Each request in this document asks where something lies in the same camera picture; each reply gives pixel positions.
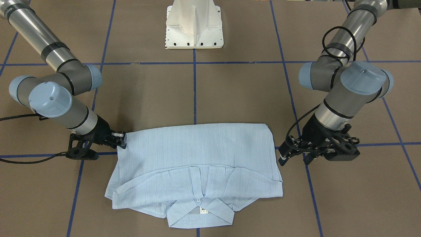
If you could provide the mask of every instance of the shirt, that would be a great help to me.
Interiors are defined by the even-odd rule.
[[[258,198],[281,197],[265,124],[199,124],[130,132],[105,197],[113,209],[167,218],[175,228],[232,224]]]

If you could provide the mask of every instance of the white base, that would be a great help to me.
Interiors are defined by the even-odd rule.
[[[221,8],[215,6],[221,17]],[[172,6],[167,8],[167,18]],[[196,35],[197,40],[194,44],[194,35],[185,33],[180,26],[167,26],[165,35],[165,48],[222,48],[224,46],[224,37],[222,35],[222,25],[208,27],[201,34]]]

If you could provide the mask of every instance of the light blue shirt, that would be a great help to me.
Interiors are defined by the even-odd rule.
[[[231,225],[234,211],[281,197],[265,124],[199,124],[127,133],[105,197],[113,209],[167,218],[175,228]]]

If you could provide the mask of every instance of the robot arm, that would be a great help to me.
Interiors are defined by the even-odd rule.
[[[34,47],[56,73],[42,78],[19,76],[11,82],[9,93],[21,105],[72,130],[67,157],[98,158],[90,149],[93,143],[125,148],[125,133],[114,132],[109,124],[80,102],[75,95],[98,88],[101,72],[83,65],[22,0],[0,0],[4,19]]]
[[[349,122],[363,107],[387,94],[393,87],[392,75],[370,63],[355,61],[357,47],[377,18],[390,6],[392,0],[356,0],[354,9],[314,63],[306,63],[299,72],[299,82],[304,87],[328,92],[303,128],[299,138],[288,136],[279,147],[283,166],[289,158],[308,153],[304,163],[318,156],[330,161],[349,161],[360,153],[356,147],[359,139],[351,137]]]

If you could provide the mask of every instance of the light blue cap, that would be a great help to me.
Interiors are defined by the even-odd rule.
[[[72,95],[55,82],[43,82],[29,94],[29,105],[44,117],[56,118],[69,111]]]
[[[12,96],[14,100],[19,102],[19,104],[21,105],[23,104],[18,99],[18,87],[19,87],[19,84],[28,77],[33,77],[33,76],[28,76],[28,75],[18,76],[17,78],[13,79],[13,81],[10,82],[10,85],[9,85],[9,94]]]
[[[355,61],[341,75],[345,88],[356,94],[374,94],[386,80],[385,73],[371,63]]]
[[[91,90],[96,89],[102,85],[102,74],[95,65],[86,65],[91,71]]]
[[[382,69],[382,71],[384,71],[384,73],[386,73],[387,77],[389,78],[389,88],[387,89],[386,93],[384,94],[384,96],[385,96],[385,95],[387,95],[387,93],[389,93],[392,90],[393,85],[394,85],[394,81],[393,81],[393,76],[389,71],[386,71],[384,69]]]
[[[312,81],[310,78],[311,67],[312,62],[307,62],[301,67],[300,72],[298,73],[298,81],[300,85],[313,90]]]

